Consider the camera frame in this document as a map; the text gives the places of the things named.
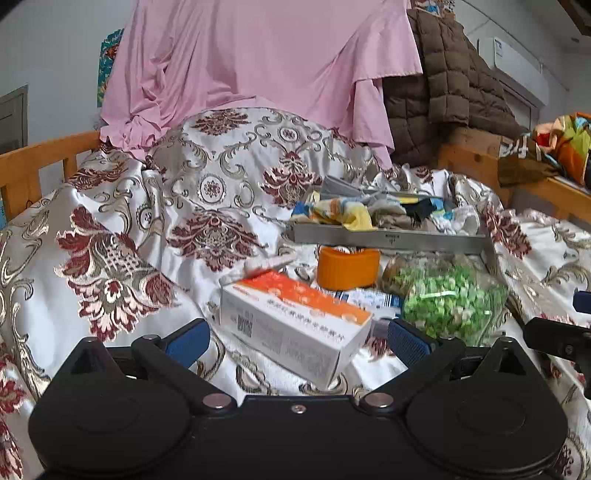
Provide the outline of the dark navy sock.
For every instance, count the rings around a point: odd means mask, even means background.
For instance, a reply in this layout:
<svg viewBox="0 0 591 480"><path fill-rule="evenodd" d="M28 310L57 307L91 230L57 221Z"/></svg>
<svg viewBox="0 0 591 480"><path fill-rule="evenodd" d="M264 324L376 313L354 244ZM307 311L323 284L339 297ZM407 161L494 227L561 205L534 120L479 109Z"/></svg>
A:
<svg viewBox="0 0 591 480"><path fill-rule="evenodd" d="M437 210L437 207L430 199L424 199L413 204L406 204L404 208L406 210L406 215L412 220L414 226L420 226Z"/></svg>

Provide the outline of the jar of green stars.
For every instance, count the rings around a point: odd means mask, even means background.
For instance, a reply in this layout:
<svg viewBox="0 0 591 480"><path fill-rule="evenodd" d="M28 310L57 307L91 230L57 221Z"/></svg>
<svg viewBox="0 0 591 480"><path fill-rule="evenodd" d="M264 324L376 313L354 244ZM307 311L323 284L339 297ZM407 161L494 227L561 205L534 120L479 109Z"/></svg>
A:
<svg viewBox="0 0 591 480"><path fill-rule="evenodd" d="M431 337L483 346L499 326L508 288L481 259L462 254L398 254L380 286L402 298L402 318Z"/></svg>

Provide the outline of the white blue plastic packet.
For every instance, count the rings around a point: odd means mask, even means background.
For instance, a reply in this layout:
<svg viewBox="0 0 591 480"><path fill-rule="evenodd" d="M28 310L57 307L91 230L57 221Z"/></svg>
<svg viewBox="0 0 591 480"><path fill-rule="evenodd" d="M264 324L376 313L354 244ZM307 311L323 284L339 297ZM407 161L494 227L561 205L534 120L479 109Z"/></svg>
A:
<svg viewBox="0 0 591 480"><path fill-rule="evenodd" d="M404 299L391 293L356 288L342 292L341 299L369 311L376 320L403 317Z"/></svg>

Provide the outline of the white crumpled cloth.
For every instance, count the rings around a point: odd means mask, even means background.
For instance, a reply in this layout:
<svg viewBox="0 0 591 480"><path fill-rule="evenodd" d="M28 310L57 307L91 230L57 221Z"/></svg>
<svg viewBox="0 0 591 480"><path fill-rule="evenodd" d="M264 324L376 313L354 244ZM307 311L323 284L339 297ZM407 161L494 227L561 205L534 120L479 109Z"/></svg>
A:
<svg viewBox="0 0 591 480"><path fill-rule="evenodd" d="M480 217L472 206L460 206L443 213L431 214L435 227L447 235L476 236L480 232Z"/></svg>

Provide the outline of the dark olive printed cloth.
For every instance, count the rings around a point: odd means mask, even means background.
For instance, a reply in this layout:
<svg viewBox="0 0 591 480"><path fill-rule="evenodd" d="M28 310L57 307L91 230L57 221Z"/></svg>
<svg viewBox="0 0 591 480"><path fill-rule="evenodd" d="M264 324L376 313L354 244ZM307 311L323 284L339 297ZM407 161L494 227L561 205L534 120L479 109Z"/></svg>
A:
<svg viewBox="0 0 591 480"><path fill-rule="evenodd" d="M558 162L546 154L530 134L501 143L497 171L498 182L504 188L536 183L563 173Z"/></svg>

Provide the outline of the white orange medicine box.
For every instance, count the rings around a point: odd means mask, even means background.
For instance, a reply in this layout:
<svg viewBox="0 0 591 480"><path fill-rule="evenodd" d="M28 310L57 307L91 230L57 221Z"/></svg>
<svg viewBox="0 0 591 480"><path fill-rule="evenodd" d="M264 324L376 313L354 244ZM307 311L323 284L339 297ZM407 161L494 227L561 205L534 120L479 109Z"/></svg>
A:
<svg viewBox="0 0 591 480"><path fill-rule="evenodd" d="M372 317L276 271L221 288L221 328L322 389L362 348Z"/></svg>

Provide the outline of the colourful patchwork blanket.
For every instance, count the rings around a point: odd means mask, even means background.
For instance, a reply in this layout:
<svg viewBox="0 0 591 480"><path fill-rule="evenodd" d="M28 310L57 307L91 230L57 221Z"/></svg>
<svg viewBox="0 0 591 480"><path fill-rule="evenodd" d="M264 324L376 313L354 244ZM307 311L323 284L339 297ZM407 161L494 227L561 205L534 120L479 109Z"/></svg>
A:
<svg viewBox="0 0 591 480"><path fill-rule="evenodd" d="M534 140L562 167L567 177L590 189L590 115L582 112L561 115L539 124Z"/></svg>

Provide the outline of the beige sock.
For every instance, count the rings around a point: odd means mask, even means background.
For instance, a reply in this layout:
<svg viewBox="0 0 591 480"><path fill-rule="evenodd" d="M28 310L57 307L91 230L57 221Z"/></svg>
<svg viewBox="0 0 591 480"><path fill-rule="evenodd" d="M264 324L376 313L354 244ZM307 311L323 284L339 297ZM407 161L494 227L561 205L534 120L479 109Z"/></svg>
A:
<svg viewBox="0 0 591 480"><path fill-rule="evenodd" d="M413 220L402 205L377 203L368 210L377 228L408 230L413 226Z"/></svg>

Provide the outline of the cardboard box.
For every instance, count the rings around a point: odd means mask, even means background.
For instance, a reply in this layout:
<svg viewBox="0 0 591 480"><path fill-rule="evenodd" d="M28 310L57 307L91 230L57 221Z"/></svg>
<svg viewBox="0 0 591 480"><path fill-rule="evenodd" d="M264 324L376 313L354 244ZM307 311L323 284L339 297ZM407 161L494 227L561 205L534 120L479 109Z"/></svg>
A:
<svg viewBox="0 0 591 480"><path fill-rule="evenodd" d="M447 143L475 154L498 158L501 150L510 147L513 141L487 131L457 127L450 133Z"/></svg>

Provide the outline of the yellow blue colourful cloth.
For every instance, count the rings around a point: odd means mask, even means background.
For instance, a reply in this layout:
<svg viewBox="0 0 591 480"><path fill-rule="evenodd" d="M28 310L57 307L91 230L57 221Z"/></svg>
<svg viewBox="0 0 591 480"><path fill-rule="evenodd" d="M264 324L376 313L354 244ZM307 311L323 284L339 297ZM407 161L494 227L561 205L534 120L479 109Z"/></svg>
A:
<svg viewBox="0 0 591 480"><path fill-rule="evenodd" d="M307 200L295 204L290 222L339 225L353 232L376 230L369 209L359 199L350 197L322 199L318 192L312 193Z"/></svg>

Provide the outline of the grey metal tray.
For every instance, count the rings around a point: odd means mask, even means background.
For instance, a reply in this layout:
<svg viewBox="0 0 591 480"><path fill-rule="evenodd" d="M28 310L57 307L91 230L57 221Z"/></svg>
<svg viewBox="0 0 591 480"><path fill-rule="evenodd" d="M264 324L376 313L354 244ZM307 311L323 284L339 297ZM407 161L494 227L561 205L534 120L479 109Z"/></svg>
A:
<svg viewBox="0 0 591 480"><path fill-rule="evenodd" d="M403 207L424 199L430 199L437 207L435 212L443 213L458 206L441 197L429 194L413 194L394 192L388 189L362 189L335 177L328 176L320 186L311 187L304 198L305 201L312 193L318 192L322 199L335 197L350 197L359 199L368 208L377 203L398 204ZM321 225L308 223L291 223L288 221L290 238L297 243L318 244L325 246L369 247L382 250L405 250L444 252L453 254L481 255L493 250L492 241L480 227L476 236L447 235L440 232L431 216L420 226L412 226L408 230L381 229L368 232L353 232L339 225Z"/></svg>

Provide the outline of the white air conditioner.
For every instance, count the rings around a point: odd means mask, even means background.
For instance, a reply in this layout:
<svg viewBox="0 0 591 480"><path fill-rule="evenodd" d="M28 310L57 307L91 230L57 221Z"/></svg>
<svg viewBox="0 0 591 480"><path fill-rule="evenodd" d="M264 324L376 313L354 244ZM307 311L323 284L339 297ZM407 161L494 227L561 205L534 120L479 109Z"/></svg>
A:
<svg viewBox="0 0 591 480"><path fill-rule="evenodd" d="M478 40L478 53L506 87L535 107L550 102L550 89L538 67L531 64L511 45L498 37Z"/></svg>

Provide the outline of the brown quilted jacket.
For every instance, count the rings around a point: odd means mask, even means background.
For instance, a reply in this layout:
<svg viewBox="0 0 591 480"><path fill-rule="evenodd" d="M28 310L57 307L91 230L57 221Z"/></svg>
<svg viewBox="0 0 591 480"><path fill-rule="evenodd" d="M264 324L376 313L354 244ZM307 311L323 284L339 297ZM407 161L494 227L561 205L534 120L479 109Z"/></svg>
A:
<svg viewBox="0 0 591 480"><path fill-rule="evenodd" d="M383 81L394 140L391 160L433 166L440 145L457 127L507 138L525 132L504 89L456 20L417 8L407 11L423 72Z"/></svg>

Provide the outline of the grey door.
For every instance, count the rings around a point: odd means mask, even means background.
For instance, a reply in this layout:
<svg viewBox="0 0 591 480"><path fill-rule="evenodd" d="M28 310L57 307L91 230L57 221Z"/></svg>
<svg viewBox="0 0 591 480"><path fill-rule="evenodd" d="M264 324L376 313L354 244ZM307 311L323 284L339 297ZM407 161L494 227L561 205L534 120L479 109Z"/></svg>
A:
<svg viewBox="0 0 591 480"><path fill-rule="evenodd" d="M24 85L0 98L0 154L28 144L27 94Z"/></svg>

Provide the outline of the colourful poster left wall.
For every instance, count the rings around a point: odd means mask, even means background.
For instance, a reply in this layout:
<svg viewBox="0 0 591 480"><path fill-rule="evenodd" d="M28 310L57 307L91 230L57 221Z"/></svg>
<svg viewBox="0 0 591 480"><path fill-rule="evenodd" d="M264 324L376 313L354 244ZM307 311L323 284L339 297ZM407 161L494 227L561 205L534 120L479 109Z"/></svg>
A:
<svg viewBox="0 0 591 480"><path fill-rule="evenodd" d="M98 73L97 73L97 94L96 106L102 107L104 96L110 78L118 47L122 40L123 29L117 29L108 34L101 42L99 59L98 59Z"/></svg>

